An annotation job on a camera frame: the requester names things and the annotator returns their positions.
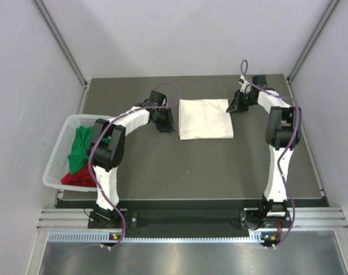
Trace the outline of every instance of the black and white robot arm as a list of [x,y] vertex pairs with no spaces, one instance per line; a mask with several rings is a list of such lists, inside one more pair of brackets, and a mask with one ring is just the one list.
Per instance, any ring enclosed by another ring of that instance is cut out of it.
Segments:
[[[152,91],[150,98],[143,103],[132,107],[129,115],[118,119],[107,131],[105,138],[110,138],[109,144],[100,142],[93,155],[93,169],[96,173],[98,183],[110,201],[117,205],[119,196],[117,193],[117,169],[124,154],[125,137],[138,127],[154,122],[159,132],[172,132],[173,117],[171,109],[166,107],[167,97],[159,92]],[[160,109],[142,109],[142,107],[159,107]],[[98,119],[94,124],[92,137],[88,147],[88,155],[96,144],[99,136],[112,121]],[[102,195],[98,188],[97,204],[100,208],[113,211],[113,207]]]
[[268,113],[268,123],[266,128],[266,143],[270,149],[270,170],[268,183],[264,191],[262,205],[259,209],[259,218],[266,217],[285,217],[287,214],[287,194],[282,176],[287,180],[288,166],[295,145],[300,141],[300,122],[296,138],[280,161],[282,173],[278,168],[278,159],[287,147],[292,133],[296,126],[296,110],[291,105],[285,103],[278,96],[279,94],[267,87],[265,76],[253,77],[253,83],[267,91],[263,92],[254,88],[246,79],[241,76],[234,99],[227,109],[227,112],[245,112],[251,105],[260,105]]

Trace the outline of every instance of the laundry basket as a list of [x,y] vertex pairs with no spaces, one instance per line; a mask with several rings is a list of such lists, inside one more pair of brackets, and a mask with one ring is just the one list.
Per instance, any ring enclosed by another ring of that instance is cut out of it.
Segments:
[[71,115],[66,119],[43,174],[42,181],[45,186],[72,191],[97,191],[92,187],[64,185],[61,183],[61,179],[69,172],[68,155],[71,153],[76,129],[80,126],[86,128],[94,126],[95,121],[99,118],[111,119],[112,117],[81,114]]

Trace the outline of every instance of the purple cable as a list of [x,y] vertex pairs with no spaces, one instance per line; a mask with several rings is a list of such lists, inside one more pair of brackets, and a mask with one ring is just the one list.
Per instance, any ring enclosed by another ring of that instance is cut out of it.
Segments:
[[120,244],[120,242],[123,240],[124,238],[124,233],[125,233],[125,230],[126,230],[126,220],[122,214],[122,212],[118,209],[117,206],[114,205],[114,203],[112,203],[112,201],[108,198],[108,196],[106,195],[106,193],[104,192],[103,188],[101,187],[100,183],[98,183],[94,173],[93,173],[93,169],[92,169],[92,160],[93,160],[93,156],[95,154],[95,151],[96,151],[96,148],[98,147],[99,143],[101,142],[103,136],[105,135],[105,133],[108,131],[108,129],[110,128],[110,126],[112,126],[116,121],[130,115],[131,113],[135,113],[137,111],[140,111],[140,110],[144,110],[144,109],[163,109],[163,108],[170,108],[170,107],[173,107],[175,105],[177,105],[179,103],[179,100],[180,100],[180,96],[181,96],[181,93],[180,93],[180,89],[173,83],[169,83],[169,82],[164,82],[164,83],[160,83],[159,85],[157,85],[155,88],[154,88],[154,91],[160,87],[160,86],[163,86],[163,85],[169,85],[171,87],[174,87],[177,92],[178,92],[178,99],[170,104],[170,105],[166,105],[166,106],[145,106],[145,107],[140,107],[138,109],[135,109],[134,111],[130,111],[130,112],[127,112],[127,113],[123,113],[121,114],[120,116],[117,116],[115,117],[106,127],[105,129],[102,131],[101,135],[99,136],[98,140],[96,141],[96,144],[94,145],[91,153],[90,153],[90,157],[89,157],[89,161],[88,161],[88,167],[89,167],[89,173],[91,175],[91,177],[93,178],[93,180],[95,181],[97,187],[100,189],[101,191],[101,194],[102,196],[104,197],[104,199],[114,208],[114,210],[116,210],[119,214],[119,216],[121,217],[122,219],[122,222],[123,222],[123,227],[122,227],[122,234],[121,234],[121,237],[118,239],[117,243],[112,247],[112,248],[115,248],[116,246],[118,246]]
[[[245,70],[243,70],[243,65],[244,63],[246,64],[246,68]],[[242,75],[244,76],[245,80],[249,82],[250,85],[252,85],[254,88],[262,91],[262,92],[265,92],[266,94],[268,95],[271,95],[271,96],[274,96],[274,94],[264,90],[263,88],[255,85],[254,83],[252,83],[252,81],[250,81],[250,79],[247,77],[246,73],[248,71],[248,61],[246,59],[244,59],[240,65],[240,71],[242,73]],[[292,205],[292,220],[291,220],[291,225],[290,227],[288,228],[288,231],[285,233],[284,237],[281,239],[281,241],[276,245],[276,247],[278,247],[280,244],[283,243],[283,241],[288,237],[289,233],[291,232],[291,229],[294,225],[294,222],[295,222],[295,202],[294,202],[294,199],[292,198],[291,196],[291,193],[290,193],[290,190],[288,189],[288,186],[287,186],[287,183],[286,183],[286,180],[284,178],[284,175],[283,175],[283,171],[281,169],[281,165],[280,165],[280,162],[283,158],[283,156],[286,154],[286,151],[288,149],[291,148],[292,146],[292,143],[294,142],[295,138],[296,138],[296,135],[297,135],[297,132],[298,132],[298,127],[299,127],[299,122],[300,122],[300,111],[299,111],[299,103],[297,102],[297,100],[293,99],[292,97],[290,96],[275,96],[276,98],[278,99],[282,99],[282,100],[291,100],[295,103],[295,108],[296,108],[296,121],[295,121],[295,129],[294,131],[292,132],[292,136],[291,136],[291,139],[290,141],[288,142],[286,148],[284,149],[284,151],[282,152],[281,156],[278,158],[278,161],[277,161],[277,166],[278,166],[278,170],[280,171],[281,173],[281,177],[282,177],[282,182],[283,182],[283,185],[284,185],[284,188],[286,190],[286,196],[288,196],[290,198],[290,201],[291,201],[291,205]]]

